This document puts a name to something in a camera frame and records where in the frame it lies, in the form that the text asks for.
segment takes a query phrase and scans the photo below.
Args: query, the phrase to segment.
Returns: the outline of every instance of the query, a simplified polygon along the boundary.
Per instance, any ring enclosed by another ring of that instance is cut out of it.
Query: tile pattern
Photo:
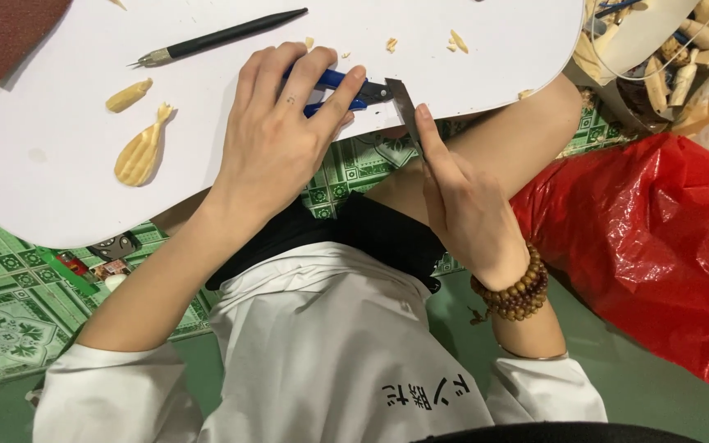
[[[579,130],[563,154],[625,141],[619,126],[602,117],[597,98],[588,91],[583,91],[582,97]],[[443,122],[439,129],[444,136],[450,136],[461,126]],[[317,217],[335,217],[351,191],[368,190],[415,155],[408,141],[367,134],[333,144],[319,172],[302,193],[305,205]],[[149,222],[133,228],[133,234],[142,246],[127,259],[137,267],[166,236]],[[86,249],[72,252],[90,266],[101,261]],[[445,256],[436,275],[461,269],[459,263]],[[109,295],[102,284],[98,286],[98,294],[84,296],[40,260],[33,244],[0,228],[0,382],[34,374],[53,362],[73,331]],[[215,292],[199,291],[172,339],[207,332],[207,315],[218,300]]]

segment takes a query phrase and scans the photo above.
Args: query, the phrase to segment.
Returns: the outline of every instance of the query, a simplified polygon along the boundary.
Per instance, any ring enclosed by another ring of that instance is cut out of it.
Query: blue pliers
[[[289,78],[289,74],[291,73],[291,66],[288,71],[284,74],[284,78],[287,79]],[[333,71],[332,69],[327,69],[325,70],[325,73],[321,74],[321,78],[319,81],[316,83],[317,86],[322,86],[326,89],[336,89],[341,85],[341,81],[343,81],[343,77],[346,74],[344,73],[339,73],[337,71]],[[379,83],[373,83],[369,82],[366,80],[363,82],[362,87],[360,88],[360,92],[358,93],[357,96],[354,97],[354,100],[352,101],[351,105],[349,105],[349,110],[363,110],[367,108],[369,105],[373,105],[374,103],[382,103],[382,102],[387,102],[388,100],[393,99],[393,93],[390,91],[390,88]],[[324,105],[325,103],[314,103],[312,105],[308,105],[305,107],[305,109],[302,110],[302,113],[310,118],[314,114],[316,114],[316,111],[319,110],[319,108]]]

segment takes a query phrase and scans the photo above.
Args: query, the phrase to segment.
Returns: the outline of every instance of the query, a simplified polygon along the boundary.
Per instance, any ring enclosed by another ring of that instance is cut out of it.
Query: red plastic bag
[[[596,314],[709,383],[709,151],[659,134],[564,158],[511,204]]]

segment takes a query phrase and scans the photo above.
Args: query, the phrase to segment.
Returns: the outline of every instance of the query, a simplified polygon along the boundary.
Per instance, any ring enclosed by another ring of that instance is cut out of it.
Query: brown sandpaper
[[[62,18],[72,0],[0,0],[0,80]]]

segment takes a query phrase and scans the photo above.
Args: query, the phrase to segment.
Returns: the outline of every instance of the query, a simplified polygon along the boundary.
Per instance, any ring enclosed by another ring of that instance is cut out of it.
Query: white board
[[[236,74],[250,54],[311,36],[362,64],[370,79],[403,80],[435,117],[507,105],[565,66],[581,26],[581,0],[108,0],[75,1],[50,36],[0,87],[0,226],[47,247],[113,237],[209,187],[222,155]],[[152,69],[145,53],[260,16],[307,7],[276,30]],[[469,55],[446,49],[450,30]],[[385,50],[392,37],[395,54]],[[149,93],[121,114],[114,92],[152,77]],[[175,106],[154,178],[126,187],[113,175],[125,144]],[[392,102],[356,113],[341,138],[400,124]]]

